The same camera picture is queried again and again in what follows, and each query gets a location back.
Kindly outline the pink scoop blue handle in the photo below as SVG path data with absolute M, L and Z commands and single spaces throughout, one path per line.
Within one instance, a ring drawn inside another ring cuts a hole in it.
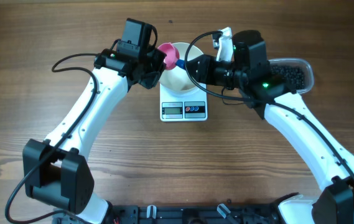
M 172 70 L 175 67 L 185 69 L 185 62 L 180 59 L 179 51 L 173 44 L 164 43 L 161 44 L 158 49 L 166 54 L 164 58 L 165 70 Z

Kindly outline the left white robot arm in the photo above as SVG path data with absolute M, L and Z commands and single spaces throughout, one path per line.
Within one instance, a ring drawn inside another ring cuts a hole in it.
M 63 222 L 116 223 L 110 202 L 94 193 L 88 157 L 116 105 L 135 84 L 151 89 L 165 69 L 154 26 L 127 19 L 122 37 L 94 54 L 90 80 L 63 121 L 43 141 L 22 152 L 26 195 L 55 207 Z

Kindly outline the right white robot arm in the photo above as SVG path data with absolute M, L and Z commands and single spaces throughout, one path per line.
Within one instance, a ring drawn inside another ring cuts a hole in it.
M 305 105 L 294 85 L 272 72 L 266 44 L 256 30 L 225 37 L 212 31 L 215 48 L 228 58 L 200 55 L 185 60 L 185 70 L 201 90 L 239 89 L 240 102 L 274 126 L 301 156 L 321 194 L 292 194 L 275 204 L 281 223 L 354 223 L 354 155 L 346 150 Z

